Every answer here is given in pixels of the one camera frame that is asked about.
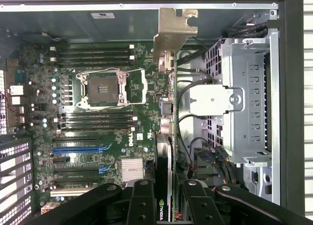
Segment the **white motherboard power connector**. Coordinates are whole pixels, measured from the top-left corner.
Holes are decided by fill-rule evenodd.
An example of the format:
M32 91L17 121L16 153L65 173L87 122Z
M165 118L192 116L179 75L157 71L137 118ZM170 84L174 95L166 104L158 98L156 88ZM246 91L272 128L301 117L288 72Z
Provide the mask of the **white motherboard power connector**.
M57 208L58 206L60 206L61 203L60 202L47 202L46 204L44 204L42 207L41 207L41 214L45 214L55 208Z

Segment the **CPU socket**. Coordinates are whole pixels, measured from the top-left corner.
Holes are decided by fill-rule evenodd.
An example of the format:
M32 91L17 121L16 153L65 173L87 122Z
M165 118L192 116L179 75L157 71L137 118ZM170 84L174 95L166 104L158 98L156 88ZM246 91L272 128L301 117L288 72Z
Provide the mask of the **CPU socket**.
M121 72L92 73L77 78L81 86L81 98L76 103L86 111L120 109L128 102L126 84L129 74Z

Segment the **silver chipset heatsink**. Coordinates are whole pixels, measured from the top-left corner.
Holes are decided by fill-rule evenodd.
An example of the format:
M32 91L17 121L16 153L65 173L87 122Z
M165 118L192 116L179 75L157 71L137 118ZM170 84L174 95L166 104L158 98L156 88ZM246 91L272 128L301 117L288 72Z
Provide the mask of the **silver chipset heatsink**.
M144 178L142 158L121 159L121 177L123 182Z

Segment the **green Dell motherboard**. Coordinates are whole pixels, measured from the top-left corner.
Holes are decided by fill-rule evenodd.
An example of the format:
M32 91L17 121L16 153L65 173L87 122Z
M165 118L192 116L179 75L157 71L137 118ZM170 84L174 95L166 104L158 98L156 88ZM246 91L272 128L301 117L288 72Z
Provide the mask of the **green Dell motherboard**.
M125 47L134 45L132 55L59 55L63 51L118 51L112 49L96 50L57 50L50 51L50 46L61 49L83 47ZM132 66L118 67L124 71L144 68L148 82L146 104L128 105L120 109L104 109L100 111L86 111L78 108L76 103L81 98L80 81L76 74L83 71L103 70L111 67L62 67L63 63L105 63L101 62L51 62L50 57L133 57ZM15 71L17 85L25 89L23 98L27 103L23 105L22 117L25 134L29 138L33 156L33 180L35 208L41 211L41 207L47 202L68 202L75 197L51 197L50 191L59 188L95 188L104 183L115 183L125 186L126 182L121 177L121 159L142 158L144 178L153 178L156 161L156 134L160 130L160 106L161 98L164 98L167 89L165 76L161 75L153 64L153 46L149 42L131 43L98 43L98 44L25 44L17 48L18 67ZM142 100L141 71L131 72L127 78L126 92L129 103L139 103ZM110 115L117 117L133 117L134 131L62 131L60 114L76 112L125 112L131 111L133 115ZM52 142L57 137L94 136L99 141L95 142ZM53 154L54 148L99 148L100 153L70 153ZM70 157L67 164L53 164L54 158ZM54 174L59 169L97 169L98 172L74 174ZM58 178L101 178L99 183L82 184L55 184Z

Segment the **black power connector bundle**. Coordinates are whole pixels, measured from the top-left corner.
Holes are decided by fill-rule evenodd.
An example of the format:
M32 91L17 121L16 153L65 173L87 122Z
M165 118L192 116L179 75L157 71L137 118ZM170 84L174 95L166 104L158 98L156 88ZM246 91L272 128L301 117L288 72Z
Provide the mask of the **black power connector bundle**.
M200 140L205 144L206 148L195 148L195 143ZM212 167L212 178L219 177L223 183L237 184L237 177L234 166L229 160L229 154L221 146L211 147L210 143L203 137L194 138L189 144L190 154L193 152L194 161L197 163L202 161L206 166Z

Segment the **green RAM stick with label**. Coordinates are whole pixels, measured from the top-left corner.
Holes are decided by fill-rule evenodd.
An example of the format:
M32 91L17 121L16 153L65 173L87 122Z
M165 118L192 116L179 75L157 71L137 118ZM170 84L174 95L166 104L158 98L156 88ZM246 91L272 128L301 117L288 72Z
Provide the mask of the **green RAM stick with label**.
M137 127L134 126L67 126L61 127L62 131L74 132L74 131L102 131L102 132L110 132L110 131L134 131Z

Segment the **long black expansion slot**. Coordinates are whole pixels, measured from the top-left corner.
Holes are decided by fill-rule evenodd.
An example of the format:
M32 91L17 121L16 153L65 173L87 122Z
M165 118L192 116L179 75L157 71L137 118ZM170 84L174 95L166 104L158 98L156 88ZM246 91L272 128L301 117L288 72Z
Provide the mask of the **long black expansion slot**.
M90 174L91 172L98 172L97 169L59 169L59 170L54 170L54 174L63 174L63 173L74 173L74 174L82 174L82 173L88 173Z
M99 183L101 178L91 177L91 178L58 178L54 179L55 184L82 184L82 183Z
M53 138L52 142L64 143L64 142L95 142L99 141L98 137L94 136L73 136L73 137L57 137Z

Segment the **white expansion slot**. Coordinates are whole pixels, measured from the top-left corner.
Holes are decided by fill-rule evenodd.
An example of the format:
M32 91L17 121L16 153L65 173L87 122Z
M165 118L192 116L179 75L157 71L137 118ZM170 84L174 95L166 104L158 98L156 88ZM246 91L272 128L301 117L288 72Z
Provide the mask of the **white expansion slot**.
M51 197L75 197L91 191L93 188L59 188L50 191Z

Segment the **black open PC case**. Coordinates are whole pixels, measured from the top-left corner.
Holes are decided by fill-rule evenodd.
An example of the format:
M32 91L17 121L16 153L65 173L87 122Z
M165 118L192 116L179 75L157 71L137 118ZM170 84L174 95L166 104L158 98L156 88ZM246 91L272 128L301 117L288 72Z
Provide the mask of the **black open PC case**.
M15 80L18 46L149 42L154 52L160 8L174 8L178 16L183 9L198 11L198 17L188 20L198 33L177 53L175 216L166 223L192 222L186 217L190 209L184 181L199 181L210 190L227 184L209 176L212 167L197 163L189 152L205 122L204 116L190 112L189 91L215 83L206 71L208 51L220 40L264 38L271 29L278 31L280 62L281 202L277 205L304 213L303 0L0 0L0 225L22 225L41 215L32 197L32 148L21 115L27 103L25 89ZM125 189L137 180L141 179L118 186ZM156 202L156 161L154 177L142 180L153 182Z

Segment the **tall metal disk bay cage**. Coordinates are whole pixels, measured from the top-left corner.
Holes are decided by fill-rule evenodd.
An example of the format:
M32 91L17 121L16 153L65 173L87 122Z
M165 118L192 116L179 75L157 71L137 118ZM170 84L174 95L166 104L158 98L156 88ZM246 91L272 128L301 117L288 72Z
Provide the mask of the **tall metal disk bay cage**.
M281 202L279 35L218 41L205 58L214 84L190 89L189 110L204 116L197 147L219 147L248 190Z

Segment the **blue expansion slot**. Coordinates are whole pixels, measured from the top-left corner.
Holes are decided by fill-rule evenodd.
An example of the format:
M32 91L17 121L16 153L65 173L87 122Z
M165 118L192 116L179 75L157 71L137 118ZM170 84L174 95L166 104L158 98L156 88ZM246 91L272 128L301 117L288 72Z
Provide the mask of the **blue expansion slot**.
M52 149L53 154L70 154L70 153L100 153L102 152L99 148L54 148Z

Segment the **metal socket cover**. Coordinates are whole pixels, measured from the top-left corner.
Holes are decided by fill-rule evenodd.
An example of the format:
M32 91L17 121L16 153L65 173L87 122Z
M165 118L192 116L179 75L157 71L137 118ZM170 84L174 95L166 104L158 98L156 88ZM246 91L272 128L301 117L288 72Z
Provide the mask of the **metal socket cover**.
M145 77L145 69L144 68L138 68L138 69L134 69L134 70L129 70L129 71L124 71L122 72L122 74L130 74L131 72L135 72L135 71L141 71L141 83L143 85L143 89L142 89L142 100L139 103L125 103L125 106L128 105L139 105L139 104L146 104L147 99L146 99L146 94L148 91L148 82L147 79Z

